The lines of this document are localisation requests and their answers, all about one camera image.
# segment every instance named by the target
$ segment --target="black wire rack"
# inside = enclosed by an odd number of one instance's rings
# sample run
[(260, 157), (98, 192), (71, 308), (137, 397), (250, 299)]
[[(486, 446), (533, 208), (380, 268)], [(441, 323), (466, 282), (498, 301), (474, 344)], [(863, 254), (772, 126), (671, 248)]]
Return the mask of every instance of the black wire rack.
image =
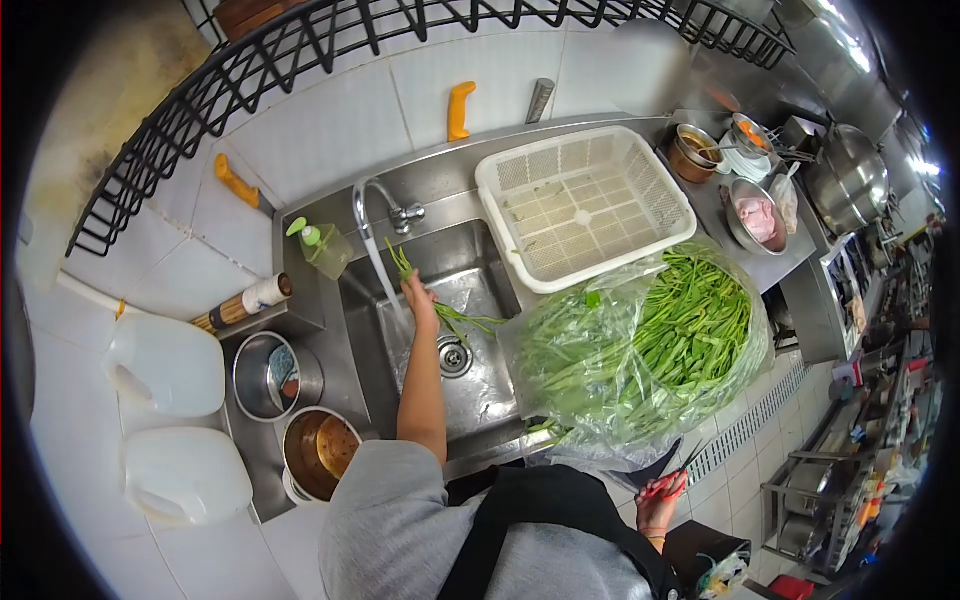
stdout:
[(497, 19), (510, 29), (522, 18), (557, 28), (575, 19), (595, 29), (604, 21), (615, 27), (654, 18), (691, 44), (766, 69), (796, 52), (778, 20), (773, 31), (711, 0), (491, 0), (507, 10), (486, 0), (309, 0), (232, 44), (207, 4), (215, 6), (217, 0), (181, 1), (214, 52), (124, 144), (84, 209), (68, 256), (75, 247), (106, 256), (160, 180), (173, 176), (181, 158), (197, 153), (204, 135), (223, 135), (234, 112), (255, 113), (264, 93), (279, 87), (289, 94), (297, 76), (318, 66), (332, 73), (336, 59), (354, 50), (370, 47), (380, 56), (381, 44), (393, 37), (425, 42), (430, 28), (458, 23), (473, 34), (483, 19)]

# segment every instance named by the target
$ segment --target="yellow knife handle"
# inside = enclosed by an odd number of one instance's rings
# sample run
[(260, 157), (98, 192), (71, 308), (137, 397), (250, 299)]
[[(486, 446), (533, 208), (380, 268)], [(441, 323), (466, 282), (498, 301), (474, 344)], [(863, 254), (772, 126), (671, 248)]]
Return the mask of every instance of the yellow knife handle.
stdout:
[(464, 129), (467, 121), (467, 96), (477, 88), (476, 82), (463, 82), (450, 90), (450, 108), (446, 113), (446, 141), (455, 142), (469, 137)]
[(260, 190), (247, 185), (246, 181), (239, 175), (230, 170), (230, 163), (227, 162), (227, 155), (217, 155), (213, 160), (213, 171), (217, 177), (224, 183), (231, 192), (237, 197), (249, 204), (252, 208), (260, 206)]

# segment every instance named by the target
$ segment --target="running water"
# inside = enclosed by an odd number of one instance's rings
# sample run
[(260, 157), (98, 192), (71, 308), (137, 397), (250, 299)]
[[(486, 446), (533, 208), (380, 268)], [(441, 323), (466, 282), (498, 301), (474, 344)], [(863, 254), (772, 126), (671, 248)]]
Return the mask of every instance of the running water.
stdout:
[(373, 263), (376, 276), (380, 279), (380, 285), (383, 286), (383, 291), (387, 293), (387, 300), (390, 301), (390, 305), (394, 308), (396, 322), (399, 323), (397, 330), (409, 337), (413, 328), (410, 325), (410, 320), (407, 318), (407, 311), (400, 308), (400, 302), (396, 299), (394, 286), (390, 283), (390, 278), (387, 276), (387, 269), (383, 266), (383, 261), (380, 260), (380, 252), (376, 249), (376, 240), (373, 238), (364, 240), (363, 245), (367, 248), (367, 255), (370, 257), (370, 262)]

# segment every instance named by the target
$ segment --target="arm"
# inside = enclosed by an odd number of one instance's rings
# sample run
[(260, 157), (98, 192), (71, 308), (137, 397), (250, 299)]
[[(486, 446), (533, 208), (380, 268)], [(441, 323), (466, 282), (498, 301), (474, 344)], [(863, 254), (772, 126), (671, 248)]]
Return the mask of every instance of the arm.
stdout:
[(433, 308), (437, 295), (423, 288), (418, 270), (400, 287), (414, 313), (417, 333), (396, 413), (396, 438), (425, 446), (442, 466), (446, 463), (446, 414), (437, 353), (440, 320)]

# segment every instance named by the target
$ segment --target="sink drain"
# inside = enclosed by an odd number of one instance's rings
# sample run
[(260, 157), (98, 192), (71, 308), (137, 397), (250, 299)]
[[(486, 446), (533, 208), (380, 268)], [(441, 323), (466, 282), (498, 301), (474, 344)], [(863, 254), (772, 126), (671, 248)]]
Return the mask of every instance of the sink drain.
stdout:
[(456, 336), (437, 340), (437, 350), (440, 351), (441, 375), (449, 379), (463, 376), (473, 364), (473, 353)]

